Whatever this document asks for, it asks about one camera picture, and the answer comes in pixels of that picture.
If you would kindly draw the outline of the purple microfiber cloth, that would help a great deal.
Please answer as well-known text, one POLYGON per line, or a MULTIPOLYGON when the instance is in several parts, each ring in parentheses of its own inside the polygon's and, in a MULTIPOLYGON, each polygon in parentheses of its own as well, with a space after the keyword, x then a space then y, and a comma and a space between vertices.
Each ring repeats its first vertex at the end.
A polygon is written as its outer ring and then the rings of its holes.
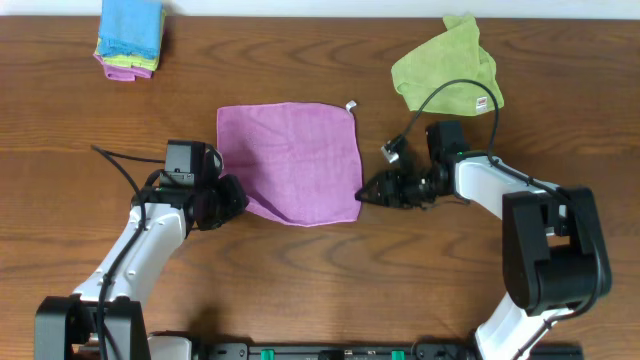
POLYGON ((238 177, 247 211, 290 226, 354 222, 363 185, 353 100, 217 110, 217 148, 238 177))

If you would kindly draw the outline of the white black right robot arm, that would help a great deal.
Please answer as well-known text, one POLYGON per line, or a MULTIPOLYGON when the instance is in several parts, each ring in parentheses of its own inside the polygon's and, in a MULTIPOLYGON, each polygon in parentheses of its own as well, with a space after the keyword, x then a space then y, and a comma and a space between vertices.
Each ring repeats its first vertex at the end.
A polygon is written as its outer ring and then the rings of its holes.
POLYGON ((489 153, 473 151, 457 121, 429 125, 431 166, 420 169, 405 136, 381 150, 392 163, 355 194, 395 209, 425 209, 440 197, 476 203, 502 222, 506 294, 473 333, 458 359, 570 359, 579 350, 536 350, 555 325, 586 313, 606 295, 612 275, 593 193, 519 172, 489 153))

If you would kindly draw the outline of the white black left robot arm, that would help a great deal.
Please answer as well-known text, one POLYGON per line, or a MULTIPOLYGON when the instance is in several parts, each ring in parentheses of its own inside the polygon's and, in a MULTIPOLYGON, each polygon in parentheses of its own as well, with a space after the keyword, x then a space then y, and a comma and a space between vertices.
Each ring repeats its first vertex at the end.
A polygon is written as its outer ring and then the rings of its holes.
POLYGON ((217 229, 248 199, 210 144, 171 140, 166 158, 133 187, 127 224, 101 264, 67 297, 46 297, 35 315, 37 359, 198 359, 186 335, 151 335, 143 308, 167 261, 194 231, 217 229))

